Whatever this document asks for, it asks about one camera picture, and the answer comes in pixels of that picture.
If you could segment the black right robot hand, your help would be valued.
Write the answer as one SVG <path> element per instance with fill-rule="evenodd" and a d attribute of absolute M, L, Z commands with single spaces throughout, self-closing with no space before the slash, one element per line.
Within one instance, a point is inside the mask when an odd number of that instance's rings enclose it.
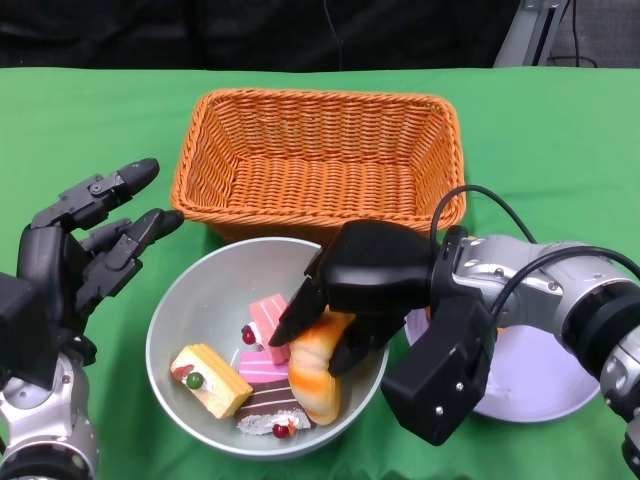
<path fill-rule="evenodd" d="M 329 361 L 339 377 L 368 353 L 384 347 L 413 310 L 431 303 L 433 253 L 430 241 L 394 223 L 345 223 L 304 270 L 269 345 L 290 345 L 320 323 L 325 310 L 351 314 Z"/>

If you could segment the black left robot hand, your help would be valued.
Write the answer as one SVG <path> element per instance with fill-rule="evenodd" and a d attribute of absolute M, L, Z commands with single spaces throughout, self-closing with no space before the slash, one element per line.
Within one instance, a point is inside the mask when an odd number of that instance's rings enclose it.
<path fill-rule="evenodd" d="M 20 240 L 17 274 L 42 293 L 54 348 L 84 366 L 97 348 L 84 332 L 89 317 L 142 269 L 142 253 L 184 221 L 177 210 L 152 209 L 138 220 L 109 222 L 109 213 L 133 199 L 158 175 L 144 158 L 95 174 L 62 192 L 37 213 Z"/>

